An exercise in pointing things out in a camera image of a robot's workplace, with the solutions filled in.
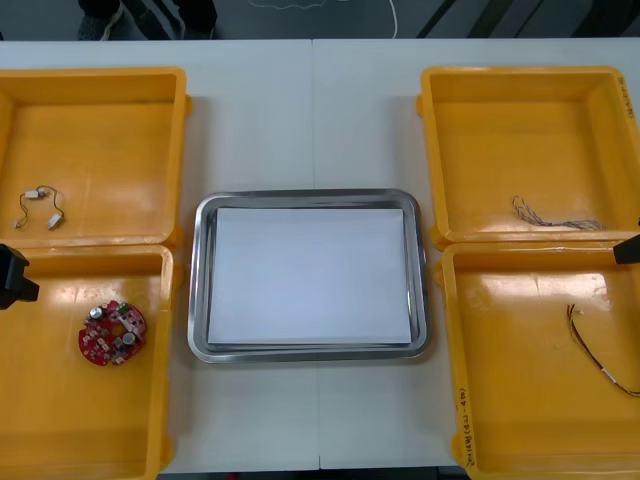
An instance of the wire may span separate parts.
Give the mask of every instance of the wire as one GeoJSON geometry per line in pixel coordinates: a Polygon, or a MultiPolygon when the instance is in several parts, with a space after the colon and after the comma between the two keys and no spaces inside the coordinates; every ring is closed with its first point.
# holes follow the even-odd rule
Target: wire
{"type": "Polygon", "coordinates": [[[289,8],[297,8],[298,10],[308,10],[310,8],[315,7],[324,7],[329,0],[322,0],[320,3],[312,3],[310,5],[298,5],[297,3],[292,3],[291,5],[285,5],[284,7],[279,7],[278,5],[269,5],[264,4],[260,5],[259,3],[253,3],[251,0],[247,0],[249,5],[256,8],[273,8],[274,10],[287,10],[289,8]]]}
{"type": "Polygon", "coordinates": [[[20,194],[20,208],[24,212],[24,216],[18,220],[15,224],[15,228],[22,228],[27,224],[27,220],[29,220],[29,212],[27,211],[27,207],[25,207],[22,200],[24,199],[24,193],[20,194]]]}
{"type": "Polygon", "coordinates": [[[598,361],[598,359],[593,355],[593,353],[591,353],[591,350],[589,350],[589,347],[587,347],[587,344],[584,343],[584,340],[582,340],[582,337],[580,336],[580,334],[578,333],[578,329],[576,328],[575,325],[575,321],[574,321],[574,313],[578,313],[581,314],[582,312],[580,310],[576,310],[576,304],[573,303],[571,305],[567,305],[567,320],[569,321],[569,329],[571,330],[571,335],[573,336],[573,338],[576,339],[576,341],[580,344],[580,346],[582,347],[582,349],[586,352],[587,355],[589,355],[589,358],[593,361],[593,363],[596,364],[596,366],[600,369],[600,371],[616,386],[618,387],[620,390],[622,390],[624,393],[626,393],[627,395],[631,395],[632,397],[640,397],[640,392],[636,392],[634,390],[629,390],[628,388],[623,387],[622,385],[620,385],[618,383],[618,381],[613,378],[613,375],[611,375],[609,373],[609,371],[604,368],[604,366],[602,365],[602,363],[600,363],[598,361]]]}
{"type": "MultiPolygon", "coordinates": [[[[252,7],[256,8],[273,8],[274,10],[288,10],[289,8],[297,8],[298,10],[308,10],[310,8],[316,7],[324,7],[329,0],[321,0],[320,3],[311,3],[309,5],[298,5],[297,3],[292,3],[290,5],[285,5],[283,7],[279,5],[271,5],[271,4],[259,4],[254,3],[252,0],[247,0],[247,3],[252,7]]],[[[349,2],[351,0],[336,0],[338,2],[349,2]]],[[[389,6],[391,7],[391,14],[393,15],[393,36],[396,38],[398,36],[398,16],[396,14],[396,6],[393,3],[393,0],[389,0],[389,6]]]]}
{"type": "Polygon", "coordinates": [[[389,6],[391,7],[391,13],[393,14],[393,37],[392,39],[398,36],[398,16],[396,15],[396,6],[393,3],[393,0],[389,0],[389,6]]]}
{"type": "Polygon", "coordinates": [[[55,208],[60,213],[60,216],[62,218],[64,218],[64,212],[62,211],[62,209],[60,207],[58,207],[58,203],[57,203],[58,190],[56,190],[55,188],[50,187],[48,185],[40,185],[38,188],[36,188],[36,190],[39,192],[43,188],[48,188],[49,190],[51,190],[53,192],[53,208],[55,208]]]}
{"type": "MultiPolygon", "coordinates": [[[[53,192],[53,208],[55,208],[58,213],[60,214],[61,218],[64,218],[64,211],[58,206],[58,190],[56,190],[53,187],[50,187],[48,185],[40,185],[38,188],[36,188],[36,191],[40,194],[42,194],[42,197],[45,197],[47,195],[47,191],[44,189],[48,189],[51,190],[53,192]]],[[[29,221],[29,210],[27,210],[27,206],[24,204],[23,200],[25,198],[25,194],[21,193],[20,194],[20,209],[24,212],[24,216],[18,220],[14,227],[16,229],[20,229],[22,227],[24,227],[27,222],[29,221]]]]}
{"type": "Polygon", "coordinates": [[[578,230],[606,230],[602,223],[596,220],[567,220],[565,222],[546,222],[540,218],[536,211],[524,201],[520,195],[516,195],[512,200],[513,207],[516,209],[518,216],[531,225],[540,227],[569,227],[578,230]]]}

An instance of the thin wire bundle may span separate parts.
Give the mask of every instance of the thin wire bundle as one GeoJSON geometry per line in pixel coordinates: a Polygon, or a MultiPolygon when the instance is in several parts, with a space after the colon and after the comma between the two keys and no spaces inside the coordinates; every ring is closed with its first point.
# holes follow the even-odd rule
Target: thin wire bundle
{"type": "Polygon", "coordinates": [[[578,329],[576,328],[575,325],[575,321],[574,321],[574,315],[576,313],[582,313],[580,310],[576,310],[576,305],[571,304],[571,305],[567,305],[567,320],[569,321],[569,329],[571,330],[571,335],[573,336],[573,338],[575,338],[575,340],[580,344],[580,346],[582,347],[582,349],[586,352],[586,354],[589,356],[589,358],[593,361],[593,363],[596,364],[596,366],[600,369],[600,371],[616,386],[618,387],[620,390],[622,390],[624,393],[626,393],[627,395],[631,395],[632,397],[640,397],[640,392],[636,392],[633,390],[629,390],[628,388],[623,387],[622,385],[620,385],[618,383],[618,381],[613,377],[613,375],[611,375],[611,373],[609,373],[609,371],[604,368],[604,366],[602,365],[602,363],[600,363],[598,361],[598,359],[593,355],[593,353],[591,353],[591,350],[589,350],[589,347],[587,347],[587,344],[584,343],[584,340],[582,339],[582,337],[580,336],[580,334],[578,333],[578,329]]]}
{"type": "Polygon", "coordinates": [[[513,207],[516,209],[518,216],[531,225],[540,227],[569,227],[578,230],[606,230],[602,223],[597,220],[567,220],[565,222],[546,222],[540,218],[533,208],[525,202],[520,195],[513,197],[513,207]]]}
{"type": "MultiPolygon", "coordinates": [[[[39,194],[42,194],[43,197],[45,197],[47,195],[47,191],[45,189],[51,190],[53,192],[53,208],[55,208],[58,211],[58,213],[60,214],[60,217],[64,218],[64,212],[58,206],[58,190],[48,185],[40,185],[38,188],[36,188],[36,191],[39,194]]],[[[16,222],[15,224],[16,229],[24,227],[29,221],[29,211],[27,210],[27,206],[23,202],[24,198],[25,198],[25,194],[24,193],[20,194],[20,208],[24,212],[24,216],[16,222]]]]}

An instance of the tray rim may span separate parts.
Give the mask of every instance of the tray rim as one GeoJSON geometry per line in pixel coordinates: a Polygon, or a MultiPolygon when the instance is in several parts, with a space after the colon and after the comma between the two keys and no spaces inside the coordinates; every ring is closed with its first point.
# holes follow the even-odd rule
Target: tray rim
{"type": "MultiPolygon", "coordinates": [[[[610,256],[611,266],[615,266],[613,257],[613,247],[618,242],[484,242],[484,243],[456,243],[448,246],[442,253],[441,261],[436,265],[436,279],[445,306],[445,324],[447,331],[447,345],[449,349],[449,364],[451,374],[451,390],[453,393],[453,401],[456,405],[455,421],[456,431],[451,438],[451,451],[453,458],[462,466],[470,478],[488,479],[488,478],[555,478],[558,475],[572,478],[585,478],[585,476],[602,476],[622,473],[621,470],[603,470],[597,472],[583,471],[499,471],[481,470],[478,468],[478,449],[473,434],[473,407],[472,392],[469,391],[469,376],[466,367],[466,351],[464,348],[462,322],[460,319],[460,311],[457,306],[457,284],[454,260],[457,255],[468,254],[496,254],[496,253],[551,253],[562,255],[563,253],[596,253],[599,255],[610,256]],[[461,389],[465,390],[467,406],[465,409],[458,408],[460,401],[461,389]],[[465,415],[466,425],[469,430],[465,431],[465,415]],[[471,435],[471,440],[466,441],[465,436],[471,435]],[[469,462],[468,454],[471,453],[473,462],[469,462]]],[[[624,470],[625,474],[631,474],[633,478],[640,478],[640,468],[637,470],[624,470]]]]}
{"type": "MultiPolygon", "coordinates": [[[[144,474],[139,478],[152,479],[162,471],[173,457],[173,448],[167,430],[169,404],[169,358],[171,331],[173,328],[173,306],[177,283],[175,273],[178,265],[171,251],[162,245],[100,245],[90,247],[61,248],[21,248],[20,252],[29,262],[55,257],[113,257],[113,256],[158,256],[160,266],[160,295],[156,319],[156,336],[153,345],[151,392],[148,410],[147,456],[144,460],[144,474]]],[[[25,275],[29,277],[27,266],[25,275]]]]}
{"type": "Polygon", "coordinates": [[[431,338],[431,316],[428,309],[426,282],[426,251],[420,228],[420,210],[416,200],[401,190],[311,189],[214,193],[202,200],[196,212],[191,265],[187,340],[193,354],[206,363],[407,358],[422,353],[431,338]],[[376,199],[381,204],[386,203],[395,208],[401,208],[404,212],[405,255],[407,255],[407,264],[414,265],[407,278],[408,292],[413,300],[412,304],[416,305],[413,309],[415,317],[410,318],[412,343],[398,346],[376,344],[296,345],[287,346],[287,348],[278,345],[230,345],[218,347],[215,351],[212,348],[207,348],[210,346],[206,340],[209,309],[204,291],[209,288],[207,279],[211,277],[213,260],[206,261],[210,257],[210,255],[207,256],[206,250],[213,248],[212,245],[209,246],[213,240],[210,233],[211,227],[207,227],[206,215],[215,212],[217,208],[233,207],[234,205],[237,207],[238,202],[244,202],[248,205],[256,204],[252,208],[331,208],[331,205],[333,208],[358,208],[358,205],[363,208],[363,205],[372,205],[372,199],[376,199]]]}
{"type": "Polygon", "coordinates": [[[452,230],[449,225],[449,215],[446,206],[444,177],[442,173],[442,158],[440,157],[440,144],[438,141],[437,125],[434,111],[434,101],[430,88],[431,77],[443,74],[458,75],[532,75],[553,76],[600,74],[608,76],[612,82],[620,102],[616,102],[614,108],[616,114],[624,119],[624,134],[629,137],[636,157],[640,159],[640,133],[635,116],[629,117],[624,113],[623,99],[626,98],[633,112],[631,97],[624,80],[624,75],[617,68],[608,65],[586,66],[433,66],[423,70],[420,76],[421,93],[416,98],[416,110],[423,117],[424,140],[426,144],[428,165],[431,178],[433,197],[433,211],[435,223],[431,228],[432,243],[439,250],[444,250],[448,245],[462,242],[564,242],[564,241],[610,241],[625,240],[636,235],[637,231],[605,230],[605,231],[564,231],[564,232],[478,232],[452,230]]]}
{"type": "MultiPolygon", "coordinates": [[[[187,94],[187,75],[178,66],[152,67],[96,67],[96,68],[33,68],[33,69],[0,69],[0,79],[3,78],[91,78],[91,77],[130,77],[130,76],[158,76],[172,75],[176,85],[173,91],[173,107],[171,114],[171,131],[169,132],[169,146],[167,149],[167,177],[164,182],[167,187],[165,202],[159,206],[163,210],[162,228],[155,235],[135,236],[79,236],[60,239],[20,239],[11,240],[11,245],[18,249],[40,249],[48,247],[78,247],[78,246],[110,246],[110,245],[152,245],[162,244],[175,249],[181,242],[181,228],[179,225],[180,198],[182,188],[182,162],[184,152],[184,137],[186,117],[191,113],[191,97],[187,94]]],[[[0,170],[3,160],[0,157],[0,170]]]]}

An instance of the floor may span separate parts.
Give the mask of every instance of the floor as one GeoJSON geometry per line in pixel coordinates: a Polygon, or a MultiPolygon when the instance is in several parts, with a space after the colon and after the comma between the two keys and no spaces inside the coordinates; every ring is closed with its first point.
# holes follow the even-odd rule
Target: floor
{"type": "MultiPolygon", "coordinates": [[[[414,38],[443,0],[393,0],[398,38],[414,38]]],[[[151,0],[145,0],[172,33],[151,0]]],[[[389,38],[394,22],[389,0],[214,0],[220,39],[389,38]]],[[[175,12],[170,0],[165,0],[175,12]]],[[[460,38],[471,29],[487,0],[458,0],[429,37],[460,38]]],[[[513,37],[537,0],[514,0],[493,37],[513,37]]],[[[591,0],[545,1],[521,37],[567,37],[584,17],[591,0]]],[[[0,32],[5,40],[75,40],[82,10],[77,0],[1,0],[0,32]]],[[[127,16],[114,40],[142,40],[127,16]]]]}

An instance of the cable on floor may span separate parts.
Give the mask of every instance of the cable on floor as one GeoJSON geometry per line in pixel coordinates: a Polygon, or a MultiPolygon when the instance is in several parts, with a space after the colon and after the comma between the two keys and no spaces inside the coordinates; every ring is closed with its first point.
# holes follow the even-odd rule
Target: cable on floor
{"type": "MultiPolygon", "coordinates": [[[[290,5],[284,5],[284,6],[271,5],[268,3],[260,4],[260,3],[255,3],[252,0],[247,0],[247,3],[252,7],[256,7],[256,8],[272,8],[274,10],[288,10],[289,8],[297,8],[298,10],[309,10],[310,8],[324,7],[328,1],[329,0],[321,0],[320,3],[311,3],[309,5],[299,5],[297,3],[292,3],[290,5]]],[[[336,0],[336,1],[350,2],[351,0],[336,0]]],[[[391,37],[393,39],[398,36],[398,16],[396,15],[396,6],[393,3],[393,0],[389,0],[389,6],[391,7],[391,14],[393,15],[393,36],[391,37]]]]}

